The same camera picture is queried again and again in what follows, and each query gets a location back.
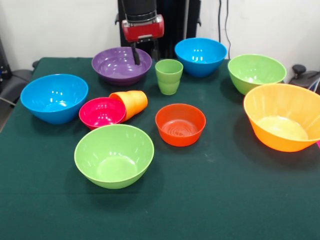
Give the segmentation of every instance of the plastic bowl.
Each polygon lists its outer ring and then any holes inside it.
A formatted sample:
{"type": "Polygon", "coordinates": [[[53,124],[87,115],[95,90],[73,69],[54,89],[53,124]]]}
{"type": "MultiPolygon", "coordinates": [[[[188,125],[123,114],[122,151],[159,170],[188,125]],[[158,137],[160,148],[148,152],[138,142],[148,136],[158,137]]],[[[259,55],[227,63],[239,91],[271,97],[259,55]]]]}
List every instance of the plastic bowl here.
{"type": "Polygon", "coordinates": [[[255,87],[244,110],[257,138],[272,149],[297,152],[320,140],[320,95],[277,83],[255,87]]]}
{"type": "Polygon", "coordinates": [[[185,147],[199,139],[206,117],[194,106],[176,103],[161,108],[155,116],[155,124],[167,144],[185,147]]]}
{"type": "Polygon", "coordinates": [[[85,135],[74,151],[79,171],[106,189],[137,181],[154,157],[154,144],[139,128],[124,124],[99,127],[85,135]]]}
{"type": "Polygon", "coordinates": [[[287,75],[280,62],[258,54],[236,56],[229,61],[228,70],[234,86],[243,95],[260,85],[280,83],[287,75]]]}
{"type": "Polygon", "coordinates": [[[21,92],[21,103],[50,124],[74,119],[88,95],[88,84],[70,74],[54,74],[30,82],[21,92]]]}
{"type": "Polygon", "coordinates": [[[206,77],[213,73],[228,52],[220,42],[200,37],[178,42],[174,51],[184,70],[194,77],[206,77]]]}
{"type": "Polygon", "coordinates": [[[80,120],[90,130],[121,123],[126,116],[126,107],[118,99],[99,97],[86,102],[79,111],[80,120]]]}
{"type": "Polygon", "coordinates": [[[136,48],[140,65],[135,64],[131,47],[116,47],[98,53],[92,59],[93,69],[109,84],[130,86],[137,83],[152,65],[148,53],[136,48]]]}

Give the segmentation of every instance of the red bowl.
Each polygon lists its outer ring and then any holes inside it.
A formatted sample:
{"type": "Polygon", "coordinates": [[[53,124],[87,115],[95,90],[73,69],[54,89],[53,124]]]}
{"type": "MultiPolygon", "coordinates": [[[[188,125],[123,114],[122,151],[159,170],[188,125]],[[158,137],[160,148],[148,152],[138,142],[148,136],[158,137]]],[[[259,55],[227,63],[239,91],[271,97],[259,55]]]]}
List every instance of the red bowl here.
{"type": "Polygon", "coordinates": [[[90,130],[120,123],[126,116],[126,107],[118,99],[99,97],[86,102],[79,118],[90,130]]]}
{"type": "Polygon", "coordinates": [[[161,108],[155,116],[155,124],[167,144],[185,147],[199,139],[206,117],[194,106],[176,103],[161,108]]]}

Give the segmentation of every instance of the purple bowl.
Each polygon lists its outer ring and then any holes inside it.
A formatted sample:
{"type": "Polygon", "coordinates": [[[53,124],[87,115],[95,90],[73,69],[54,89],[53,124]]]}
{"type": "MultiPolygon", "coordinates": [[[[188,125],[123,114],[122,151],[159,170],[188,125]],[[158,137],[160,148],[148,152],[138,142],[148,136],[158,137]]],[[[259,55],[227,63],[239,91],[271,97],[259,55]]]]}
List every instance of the purple bowl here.
{"type": "Polygon", "coordinates": [[[136,49],[140,65],[135,65],[131,47],[123,46],[104,50],[92,59],[93,69],[109,84],[130,86],[137,83],[152,65],[148,53],[136,49]]]}

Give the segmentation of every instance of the orange cup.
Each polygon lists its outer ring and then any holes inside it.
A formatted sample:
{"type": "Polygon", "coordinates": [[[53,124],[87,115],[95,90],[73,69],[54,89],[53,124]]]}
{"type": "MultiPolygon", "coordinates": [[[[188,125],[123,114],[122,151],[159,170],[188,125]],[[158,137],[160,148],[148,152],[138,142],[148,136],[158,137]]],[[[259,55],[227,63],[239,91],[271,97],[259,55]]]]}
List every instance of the orange cup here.
{"type": "Polygon", "coordinates": [[[148,105],[148,98],[143,91],[118,91],[111,93],[109,98],[118,99],[123,102],[126,110],[122,123],[140,113],[148,105]]]}

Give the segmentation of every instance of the large orange bowl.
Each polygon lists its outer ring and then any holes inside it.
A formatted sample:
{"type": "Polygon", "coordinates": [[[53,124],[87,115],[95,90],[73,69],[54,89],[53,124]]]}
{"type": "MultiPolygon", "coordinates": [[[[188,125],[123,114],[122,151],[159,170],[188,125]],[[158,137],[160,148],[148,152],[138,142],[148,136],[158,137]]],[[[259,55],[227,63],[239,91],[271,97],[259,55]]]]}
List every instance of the large orange bowl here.
{"type": "Polygon", "coordinates": [[[257,138],[282,152],[297,152],[320,140],[320,95],[290,84],[258,86],[244,98],[257,138]]]}

